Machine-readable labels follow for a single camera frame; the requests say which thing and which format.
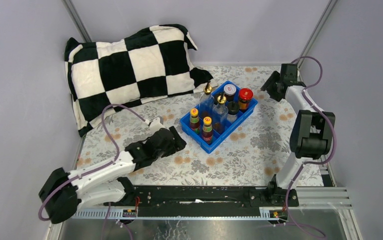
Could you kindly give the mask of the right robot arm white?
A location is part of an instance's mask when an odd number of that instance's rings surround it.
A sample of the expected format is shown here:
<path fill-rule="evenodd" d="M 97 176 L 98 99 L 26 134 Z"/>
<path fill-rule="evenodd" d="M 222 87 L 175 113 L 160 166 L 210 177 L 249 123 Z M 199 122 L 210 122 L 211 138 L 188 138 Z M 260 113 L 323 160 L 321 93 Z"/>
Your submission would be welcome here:
<path fill-rule="evenodd" d="M 286 200 L 307 164 L 317 164 L 333 145 L 335 115 L 320 108 L 308 93 L 307 86 L 298 80 L 298 66 L 283 63 L 280 71 L 274 71 L 261 87 L 277 102 L 287 101 L 296 113 L 289 138 L 290 155 L 283 168 L 269 182 L 266 199 L 279 206 Z"/>

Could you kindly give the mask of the glass oil bottle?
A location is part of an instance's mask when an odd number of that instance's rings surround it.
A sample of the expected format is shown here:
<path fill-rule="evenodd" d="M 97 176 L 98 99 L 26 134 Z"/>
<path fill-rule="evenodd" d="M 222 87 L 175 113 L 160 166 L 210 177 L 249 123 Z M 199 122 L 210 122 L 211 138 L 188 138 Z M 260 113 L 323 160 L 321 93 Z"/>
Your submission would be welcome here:
<path fill-rule="evenodd" d="M 212 108 L 214 129 L 219 134 L 225 131 L 225 121 L 227 118 L 228 108 L 226 106 L 227 97 L 222 92 L 217 95 L 216 104 Z"/>
<path fill-rule="evenodd" d="M 212 95 L 212 92 L 213 88 L 211 83 L 208 82 L 203 89 L 203 95 L 201 96 L 198 105 L 198 114 L 202 119 L 210 117 L 212 114 L 214 104 L 214 96 Z"/>

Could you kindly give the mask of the blue plastic divided bin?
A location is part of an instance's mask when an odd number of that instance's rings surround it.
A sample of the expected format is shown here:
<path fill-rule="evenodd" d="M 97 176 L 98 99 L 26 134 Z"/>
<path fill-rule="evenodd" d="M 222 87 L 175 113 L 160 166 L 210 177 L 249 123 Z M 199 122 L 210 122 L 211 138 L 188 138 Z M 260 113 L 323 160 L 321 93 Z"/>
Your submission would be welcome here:
<path fill-rule="evenodd" d="M 240 87 L 238 87 L 235 83 L 231 82 L 231 81 L 226 81 L 224 82 L 220 87 L 218 87 L 217 89 L 212 89 L 212 95 L 214 97 L 214 102 L 213 102 L 213 106 L 217 104 L 216 102 L 216 98 L 219 94 L 221 94 L 222 92 L 224 92 L 224 86 L 227 85 L 227 84 L 233 84 L 236 86 L 237 88 L 237 91 L 236 91 L 236 94 L 234 96 L 234 102 L 238 103 L 238 93 L 240 91 Z M 249 107 L 247 109 L 247 111 L 241 111 L 239 110 L 238 114 L 237 114 L 237 119 L 234 123 L 230 123 L 228 120 L 227 120 L 227 115 L 226 115 L 226 120 L 225 120 L 225 129 L 224 129 L 224 132 L 219 134 L 218 132 L 215 131 L 214 129 L 214 122 L 213 122 L 213 111 L 211 113 L 211 119 L 212 119 L 212 127 L 213 127 L 213 140 L 212 140 L 212 143 L 211 144 L 207 144 L 203 138 L 202 138 L 202 127 L 203 127 L 203 119 L 200 118 L 200 134 L 197 135 L 196 133 L 194 133 L 190 126 L 189 126 L 189 121 L 190 121 L 190 111 L 184 115 L 181 119 L 180 119 L 180 125 L 181 125 L 181 128 L 182 130 L 187 134 L 189 135 L 192 139 L 194 139 L 198 145 L 206 152 L 206 153 L 211 153 L 213 152 L 213 150 L 215 150 L 236 128 L 238 128 L 241 123 L 244 122 L 244 120 L 246 120 L 253 112 L 254 112 L 254 109 L 257 105 L 258 101 L 256 99 L 254 99 L 254 95 L 253 95 L 253 98 L 249 104 Z"/>

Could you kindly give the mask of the glass oil bottle front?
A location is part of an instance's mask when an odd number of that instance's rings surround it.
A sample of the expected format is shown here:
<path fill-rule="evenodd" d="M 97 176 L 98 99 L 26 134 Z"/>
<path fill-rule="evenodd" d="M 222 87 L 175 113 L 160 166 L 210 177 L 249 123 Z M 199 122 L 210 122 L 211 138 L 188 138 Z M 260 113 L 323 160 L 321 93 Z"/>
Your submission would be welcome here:
<path fill-rule="evenodd" d="M 212 95 L 212 92 L 213 88 L 211 83 L 208 82 L 203 89 L 203 95 L 201 96 L 198 105 L 198 114 L 202 119 L 210 117 L 212 114 L 214 104 L 214 96 Z"/>

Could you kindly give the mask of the red lid chili sauce jar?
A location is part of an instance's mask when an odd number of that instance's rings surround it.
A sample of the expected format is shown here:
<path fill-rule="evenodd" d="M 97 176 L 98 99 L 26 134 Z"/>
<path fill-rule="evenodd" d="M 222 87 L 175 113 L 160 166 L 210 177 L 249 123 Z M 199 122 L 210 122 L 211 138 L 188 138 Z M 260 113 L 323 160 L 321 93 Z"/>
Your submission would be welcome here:
<path fill-rule="evenodd" d="M 238 92 L 238 105 L 239 110 L 242 112 L 247 111 L 250 102 L 253 99 L 254 93 L 249 88 L 241 88 Z"/>

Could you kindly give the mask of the yellow cap sauce bottle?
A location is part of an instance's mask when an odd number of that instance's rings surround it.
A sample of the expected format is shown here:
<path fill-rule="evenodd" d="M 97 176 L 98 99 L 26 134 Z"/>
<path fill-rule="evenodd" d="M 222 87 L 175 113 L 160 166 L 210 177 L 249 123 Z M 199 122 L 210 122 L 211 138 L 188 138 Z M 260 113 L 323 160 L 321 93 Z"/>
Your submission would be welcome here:
<path fill-rule="evenodd" d="M 197 108 L 192 108 L 190 110 L 189 127 L 197 135 L 200 134 L 201 125 L 200 125 L 200 118 L 199 118 L 199 110 Z"/>
<path fill-rule="evenodd" d="M 201 135 L 202 139 L 210 145 L 213 141 L 213 125 L 212 125 L 212 118 L 209 116 L 206 116 L 203 120 L 203 126 L 201 128 Z"/>

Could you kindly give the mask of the yellow cap sauce bottle front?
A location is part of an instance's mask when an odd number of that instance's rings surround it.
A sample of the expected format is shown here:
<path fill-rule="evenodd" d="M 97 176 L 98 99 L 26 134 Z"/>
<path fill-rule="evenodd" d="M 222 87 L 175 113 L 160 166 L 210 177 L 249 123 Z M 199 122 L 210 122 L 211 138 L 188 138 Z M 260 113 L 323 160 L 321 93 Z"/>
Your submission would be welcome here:
<path fill-rule="evenodd" d="M 200 118 L 199 118 L 199 110 L 197 108 L 192 108 L 190 110 L 189 127 L 197 135 L 200 134 L 201 125 L 200 125 Z"/>

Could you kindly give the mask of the black lid shaker jar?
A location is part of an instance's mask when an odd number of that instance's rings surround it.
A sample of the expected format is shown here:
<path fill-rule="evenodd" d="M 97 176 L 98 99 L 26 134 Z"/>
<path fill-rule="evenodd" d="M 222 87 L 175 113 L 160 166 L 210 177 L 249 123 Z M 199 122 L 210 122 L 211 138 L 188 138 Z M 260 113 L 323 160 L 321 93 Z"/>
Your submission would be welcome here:
<path fill-rule="evenodd" d="M 238 118 L 238 112 L 240 111 L 239 104 L 237 102 L 231 101 L 227 105 L 228 114 L 227 121 L 234 123 Z"/>

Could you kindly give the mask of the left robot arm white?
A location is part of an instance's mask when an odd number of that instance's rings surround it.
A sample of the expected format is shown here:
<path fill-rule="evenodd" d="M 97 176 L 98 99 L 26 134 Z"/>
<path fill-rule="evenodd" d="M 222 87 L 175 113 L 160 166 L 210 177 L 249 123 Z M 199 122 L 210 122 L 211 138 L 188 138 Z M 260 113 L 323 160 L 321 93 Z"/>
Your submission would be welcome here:
<path fill-rule="evenodd" d="M 186 145 L 173 126 L 162 127 L 146 140 L 129 144 L 115 158 L 69 172 L 60 167 L 50 174 L 38 193 L 42 201 L 38 218 L 58 224 L 82 208 L 134 204 L 135 187 L 125 175 L 150 166 L 158 158 L 171 156 Z"/>

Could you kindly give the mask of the white lid brown sauce jar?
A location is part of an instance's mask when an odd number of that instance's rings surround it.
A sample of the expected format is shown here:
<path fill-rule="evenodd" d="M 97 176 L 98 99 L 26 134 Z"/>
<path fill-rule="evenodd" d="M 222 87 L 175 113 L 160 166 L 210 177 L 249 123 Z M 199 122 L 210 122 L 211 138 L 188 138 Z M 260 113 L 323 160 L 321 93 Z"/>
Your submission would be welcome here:
<path fill-rule="evenodd" d="M 235 94 L 237 92 L 237 88 L 234 84 L 226 84 L 223 87 L 224 96 L 226 97 L 227 102 L 233 102 L 235 98 Z"/>

